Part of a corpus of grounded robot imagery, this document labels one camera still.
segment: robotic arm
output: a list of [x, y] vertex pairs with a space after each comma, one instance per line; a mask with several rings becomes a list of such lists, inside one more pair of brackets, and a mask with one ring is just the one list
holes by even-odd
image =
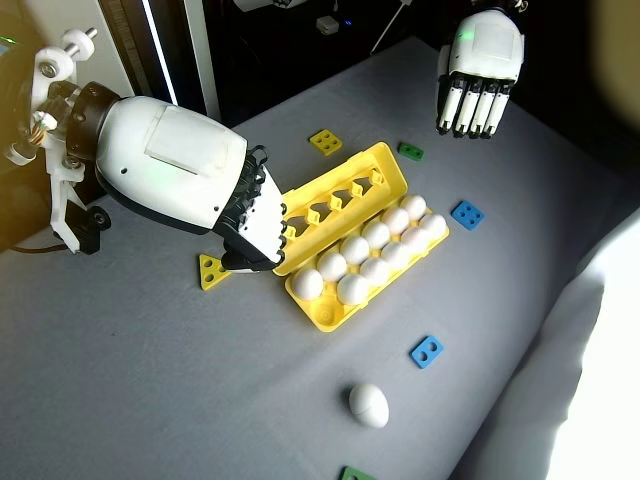
[[[512, 0], [523, 11], [526, 3]], [[524, 35], [499, 7], [459, 25], [440, 50], [437, 130], [456, 137], [490, 138], [496, 132], [524, 60]]]
[[57, 236], [74, 253], [99, 249], [96, 235], [108, 217], [98, 211], [87, 218], [96, 211], [74, 191], [89, 163], [104, 189], [137, 213], [196, 234], [220, 234], [226, 269], [275, 268], [284, 260], [284, 205], [264, 165], [264, 147], [247, 150], [244, 138], [184, 108], [147, 97], [121, 99], [100, 84], [80, 88], [68, 81], [75, 78], [75, 61], [93, 53], [95, 33], [71, 30], [64, 50], [38, 52], [31, 131], [6, 152], [25, 165], [45, 149]]

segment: gray tabletop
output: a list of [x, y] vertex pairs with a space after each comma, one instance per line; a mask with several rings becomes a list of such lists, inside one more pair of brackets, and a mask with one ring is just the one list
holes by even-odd
[[[218, 237], [108, 198], [98, 254], [0, 255], [0, 477], [445, 479], [619, 183], [514, 104], [490, 141], [438, 136], [436, 60], [409, 39], [237, 128], [283, 191], [381, 140], [426, 152], [398, 162], [450, 237], [332, 334], [271, 273], [203, 292], [196, 256]], [[329, 158], [307, 142], [322, 128], [344, 141]], [[447, 215], [461, 199], [486, 214], [473, 232]], [[427, 334], [445, 351], [420, 370]], [[387, 395], [384, 429], [350, 416], [356, 382]]]

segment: green led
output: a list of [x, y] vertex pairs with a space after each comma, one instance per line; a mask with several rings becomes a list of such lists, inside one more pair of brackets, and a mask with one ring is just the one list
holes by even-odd
[[18, 44], [18, 42], [16, 42], [13, 38], [3, 37], [2, 35], [0, 35], [0, 40], [4, 40], [5, 42], [10, 43], [12, 45]]

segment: egg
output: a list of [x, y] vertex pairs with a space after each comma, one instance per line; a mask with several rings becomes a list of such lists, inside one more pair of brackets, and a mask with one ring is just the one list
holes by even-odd
[[422, 217], [420, 227], [427, 233], [429, 241], [436, 240], [447, 232], [446, 220], [437, 213]]
[[314, 268], [303, 268], [293, 276], [291, 288], [296, 297], [302, 300], [315, 300], [322, 294], [324, 288], [322, 275]]
[[368, 258], [360, 265], [360, 275], [374, 287], [381, 287], [389, 280], [391, 267], [382, 258]]
[[362, 229], [362, 237], [369, 242], [371, 248], [379, 250], [389, 243], [391, 232], [385, 223], [374, 220]]
[[421, 227], [409, 227], [400, 237], [400, 241], [411, 253], [422, 253], [429, 245], [429, 234]]
[[318, 260], [317, 267], [327, 282], [337, 282], [347, 273], [347, 260], [338, 252], [326, 252]]
[[368, 427], [382, 428], [389, 421], [387, 397], [371, 383], [361, 383], [351, 389], [349, 408], [353, 416]]
[[349, 265], [360, 265], [369, 256], [369, 242], [362, 237], [349, 237], [340, 246]]
[[369, 282], [362, 275], [349, 273], [338, 282], [338, 300], [344, 305], [360, 305], [369, 295]]
[[385, 259], [393, 270], [401, 270], [409, 263], [409, 257], [411, 256], [409, 248], [403, 243], [391, 242], [388, 243], [380, 253], [383, 259]]
[[399, 234], [409, 226], [409, 213], [404, 208], [390, 208], [382, 215], [382, 221], [387, 224], [391, 233]]
[[427, 211], [427, 202], [420, 195], [407, 195], [400, 206], [407, 211], [411, 220], [420, 220]]

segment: egg carton lid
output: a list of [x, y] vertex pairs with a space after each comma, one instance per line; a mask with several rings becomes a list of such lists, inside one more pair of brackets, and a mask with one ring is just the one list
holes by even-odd
[[285, 193], [285, 261], [274, 273], [288, 275], [395, 202], [407, 188], [389, 145], [379, 142]]

